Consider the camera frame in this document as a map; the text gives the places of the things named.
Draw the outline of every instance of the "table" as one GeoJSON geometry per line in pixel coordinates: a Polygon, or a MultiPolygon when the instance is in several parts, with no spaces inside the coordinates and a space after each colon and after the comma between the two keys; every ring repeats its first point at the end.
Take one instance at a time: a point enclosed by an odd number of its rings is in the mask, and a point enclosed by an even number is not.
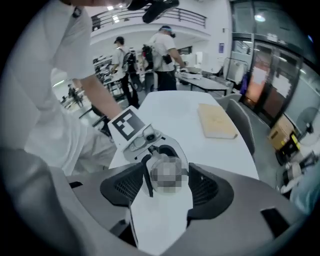
{"type": "Polygon", "coordinates": [[[181,76],[181,74],[176,74],[175,75],[176,78],[178,78],[179,80],[185,81],[189,84],[191,84],[190,90],[193,90],[193,86],[200,88],[201,90],[204,90],[204,92],[219,92],[219,91],[223,91],[224,92],[224,96],[227,95],[227,90],[229,89],[229,87],[213,81],[211,79],[202,77],[201,79],[187,79],[183,76],[181,76]]]}
{"type": "MultiPolygon", "coordinates": [[[[139,108],[141,118],[177,140],[189,163],[220,168],[258,178],[253,158],[239,134],[235,139],[205,138],[198,116],[198,104],[218,105],[208,93],[195,91],[158,91],[147,95],[139,108]]],[[[128,164],[116,151],[110,168],[128,164]]],[[[174,196],[154,193],[148,197],[142,189],[131,205],[138,248],[160,255],[185,231],[187,212],[193,207],[188,186],[174,196]]]]}

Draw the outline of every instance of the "chair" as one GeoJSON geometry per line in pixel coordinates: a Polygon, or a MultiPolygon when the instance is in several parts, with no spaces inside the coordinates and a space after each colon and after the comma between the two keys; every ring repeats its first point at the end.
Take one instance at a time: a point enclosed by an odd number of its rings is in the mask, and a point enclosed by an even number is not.
{"type": "Polygon", "coordinates": [[[246,146],[250,151],[251,156],[253,156],[256,147],[249,116],[234,99],[230,99],[226,108],[226,113],[240,132],[246,146]]]}
{"type": "Polygon", "coordinates": [[[238,102],[241,98],[241,94],[239,93],[231,93],[227,96],[224,96],[224,97],[220,97],[220,98],[214,98],[216,100],[216,102],[219,103],[219,105],[224,109],[226,110],[228,108],[228,104],[229,104],[229,101],[232,99],[232,100],[235,100],[236,102],[238,102]]]}

